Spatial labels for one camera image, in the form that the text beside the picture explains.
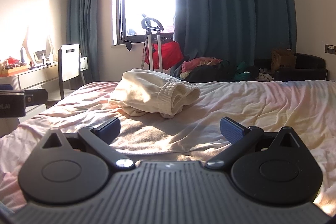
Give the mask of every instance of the folded clothing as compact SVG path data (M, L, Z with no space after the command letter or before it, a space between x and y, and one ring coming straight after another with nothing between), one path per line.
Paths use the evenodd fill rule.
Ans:
M110 94L109 103L121 106L131 116L148 112L173 118L200 96L200 89L165 73L132 69L123 74L121 81Z
M216 65L221 61L222 60L214 57L198 57L190 61L184 61L182 64L182 72L192 71L194 68L201 65Z

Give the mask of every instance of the bedspread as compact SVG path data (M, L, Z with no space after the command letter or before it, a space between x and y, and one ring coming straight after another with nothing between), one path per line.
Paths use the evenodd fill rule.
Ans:
M199 99L173 119L157 113L128 116L120 107L108 104L116 85L85 85L0 139L0 200L5 205L16 210L25 204L17 174L50 127L76 132L118 117L121 132L110 146L132 159L206 161L229 145L219 130L221 117L228 116L244 126L256 125L269 132L293 127L323 171L323 185L315 203L329 215L336 213L336 83L197 84Z

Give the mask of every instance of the window frame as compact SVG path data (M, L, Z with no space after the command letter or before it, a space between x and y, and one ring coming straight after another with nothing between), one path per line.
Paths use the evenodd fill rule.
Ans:
M145 41L146 36L143 34L126 36L126 17L125 17L125 0L116 0L117 11L117 44L123 44L125 40L132 43L141 43ZM173 39L174 33L161 33L162 37Z

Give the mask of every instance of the teal curtain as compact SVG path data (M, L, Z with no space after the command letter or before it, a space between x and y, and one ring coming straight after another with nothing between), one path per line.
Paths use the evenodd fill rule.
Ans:
M272 48L295 51L294 0L176 0L174 40L185 60L207 56L253 65L270 59Z
M97 0L68 0L67 44L79 44L88 58L86 83L99 81L97 49Z

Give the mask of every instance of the black wall outlet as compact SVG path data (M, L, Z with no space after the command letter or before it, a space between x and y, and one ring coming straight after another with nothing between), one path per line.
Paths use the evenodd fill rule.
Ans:
M335 45L324 45L324 52L325 53L336 54L336 46Z

